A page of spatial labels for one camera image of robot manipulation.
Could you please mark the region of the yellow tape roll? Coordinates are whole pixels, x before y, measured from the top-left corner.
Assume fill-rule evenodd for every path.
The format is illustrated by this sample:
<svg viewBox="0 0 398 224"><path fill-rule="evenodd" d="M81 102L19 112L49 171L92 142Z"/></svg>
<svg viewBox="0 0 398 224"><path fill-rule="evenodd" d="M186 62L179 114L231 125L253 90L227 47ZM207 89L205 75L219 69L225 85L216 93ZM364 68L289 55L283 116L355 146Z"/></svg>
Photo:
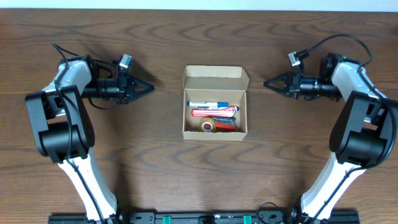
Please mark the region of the yellow tape roll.
<svg viewBox="0 0 398 224"><path fill-rule="evenodd" d="M200 122L200 131L204 133L213 133L216 131L216 121L213 118L203 118Z"/></svg>

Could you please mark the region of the black white marker pen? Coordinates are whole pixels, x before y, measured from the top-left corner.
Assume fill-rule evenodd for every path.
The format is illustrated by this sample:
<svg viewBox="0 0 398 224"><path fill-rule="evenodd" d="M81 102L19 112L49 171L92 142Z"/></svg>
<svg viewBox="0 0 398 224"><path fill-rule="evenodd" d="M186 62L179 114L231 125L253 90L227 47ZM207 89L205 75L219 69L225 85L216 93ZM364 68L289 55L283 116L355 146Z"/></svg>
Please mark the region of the black white marker pen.
<svg viewBox="0 0 398 224"><path fill-rule="evenodd" d="M238 106L225 106L225 107L217 107L217 106L198 106L198 110L235 110L239 111Z"/></svg>

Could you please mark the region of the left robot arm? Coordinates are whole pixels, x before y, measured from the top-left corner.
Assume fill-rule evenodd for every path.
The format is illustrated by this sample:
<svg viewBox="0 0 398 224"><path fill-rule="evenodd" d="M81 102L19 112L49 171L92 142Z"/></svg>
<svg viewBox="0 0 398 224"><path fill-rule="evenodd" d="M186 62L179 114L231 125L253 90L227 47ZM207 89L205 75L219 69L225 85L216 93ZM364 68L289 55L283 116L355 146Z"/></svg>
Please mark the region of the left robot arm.
<svg viewBox="0 0 398 224"><path fill-rule="evenodd" d="M129 223L110 191L94 154L95 133L84 99L114 100L126 105L154 86L129 74L132 57L124 54L112 63L108 78L104 65L89 55L63 58L58 73L42 90L30 93L25 104L37 150L70 178L86 209L82 223Z"/></svg>

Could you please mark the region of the red utility knife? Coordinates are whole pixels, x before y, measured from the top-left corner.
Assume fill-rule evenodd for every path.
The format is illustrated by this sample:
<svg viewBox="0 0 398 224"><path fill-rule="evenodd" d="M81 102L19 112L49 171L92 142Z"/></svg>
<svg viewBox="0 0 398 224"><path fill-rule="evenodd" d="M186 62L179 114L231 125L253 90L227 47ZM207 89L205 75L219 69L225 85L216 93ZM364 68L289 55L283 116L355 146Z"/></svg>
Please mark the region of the red utility knife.
<svg viewBox="0 0 398 224"><path fill-rule="evenodd" d="M236 114L235 110L198 110L192 109L191 115L194 117L221 117L230 118Z"/></svg>

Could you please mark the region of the red handled pliers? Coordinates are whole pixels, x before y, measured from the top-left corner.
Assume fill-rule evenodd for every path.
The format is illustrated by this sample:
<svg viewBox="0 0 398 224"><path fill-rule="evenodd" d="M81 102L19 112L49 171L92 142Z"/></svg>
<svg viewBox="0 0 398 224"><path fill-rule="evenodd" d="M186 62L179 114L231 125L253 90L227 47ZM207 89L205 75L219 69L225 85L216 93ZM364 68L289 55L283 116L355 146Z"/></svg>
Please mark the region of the red handled pliers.
<svg viewBox="0 0 398 224"><path fill-rule="evenodd" d="M213 119L215 120L217 129L235 131L237 128L235 117L230 117L230 118L215 117Z"/></svg>

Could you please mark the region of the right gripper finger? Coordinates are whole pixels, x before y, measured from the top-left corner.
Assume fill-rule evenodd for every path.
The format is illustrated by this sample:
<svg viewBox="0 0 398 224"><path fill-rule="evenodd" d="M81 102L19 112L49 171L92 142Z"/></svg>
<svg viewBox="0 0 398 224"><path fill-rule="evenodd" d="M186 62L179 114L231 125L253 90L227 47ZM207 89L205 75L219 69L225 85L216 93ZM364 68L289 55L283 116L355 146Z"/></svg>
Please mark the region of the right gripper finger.
<svg viewBox="0 0 398 224"><path fill-rule="evenodd" d="M294 72L285 72L281 75L278 75L274 78L264 81L264 84L271 85L273 83L283 82L284 84L289 85L292 83L293 76L294 76Z"/></svg>
<svg viewBox="0 0 398 224"><path fill-rule="evenodd" d="M279 88L279 87L271 85L270 83L264 83L264 87L266 87L284 97L290 97L290 92L288 90L285 90L285 88Z"/></svg>

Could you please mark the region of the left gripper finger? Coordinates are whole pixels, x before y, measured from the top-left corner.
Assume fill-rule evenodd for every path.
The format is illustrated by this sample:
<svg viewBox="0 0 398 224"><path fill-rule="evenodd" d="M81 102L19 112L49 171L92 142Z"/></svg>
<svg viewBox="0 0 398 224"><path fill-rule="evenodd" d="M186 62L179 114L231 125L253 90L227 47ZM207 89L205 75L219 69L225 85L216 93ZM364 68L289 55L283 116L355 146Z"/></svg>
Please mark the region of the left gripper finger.
<svg viewBox="0 0 398 224"><path fill-rule="evenodd" d="M130 102L136 101L143 96L146 96L152 93L154 90L141 90L141 91L134 91L133 94L130 96Z"/></svg>
<svg viewBox="0 0 398 224"><path fill-rule="evenodd" d="M155 90L155 86L143 80L135 79L135 90L139 92L151 92Z"/></svg>

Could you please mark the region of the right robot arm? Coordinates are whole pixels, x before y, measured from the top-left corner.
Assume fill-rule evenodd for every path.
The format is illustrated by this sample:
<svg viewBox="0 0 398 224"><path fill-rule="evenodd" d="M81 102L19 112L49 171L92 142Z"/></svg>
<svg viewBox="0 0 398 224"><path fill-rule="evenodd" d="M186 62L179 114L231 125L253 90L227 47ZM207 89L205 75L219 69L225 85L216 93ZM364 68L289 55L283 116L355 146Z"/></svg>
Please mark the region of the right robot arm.
<svg viewBox="0 0 398 224"><path fill-rule="evenodd" d="M329 159L315 183L292 207L289 223L327 223L346 189L366 170L382 164L397 137L397 101L382 94L357 60L329 53L318 77L305 77L308 53L288 55L293 70L266 80L264 87L287 98L327 97L345 105L331 131Z"/></svg>

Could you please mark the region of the blue marker pen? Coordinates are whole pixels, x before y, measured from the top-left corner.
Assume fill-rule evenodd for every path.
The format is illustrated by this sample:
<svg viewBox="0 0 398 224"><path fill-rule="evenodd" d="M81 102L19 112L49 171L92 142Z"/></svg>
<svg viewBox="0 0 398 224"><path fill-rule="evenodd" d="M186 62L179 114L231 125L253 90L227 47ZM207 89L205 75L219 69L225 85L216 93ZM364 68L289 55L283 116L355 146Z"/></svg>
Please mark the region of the blue marker pen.
<svg viewBox="0 0 398 224"><path fill-rule="evenodd" d="M229 107L228 102L211 102L211 101L188 101L187 106L199 108L225 108Z"/></svg>

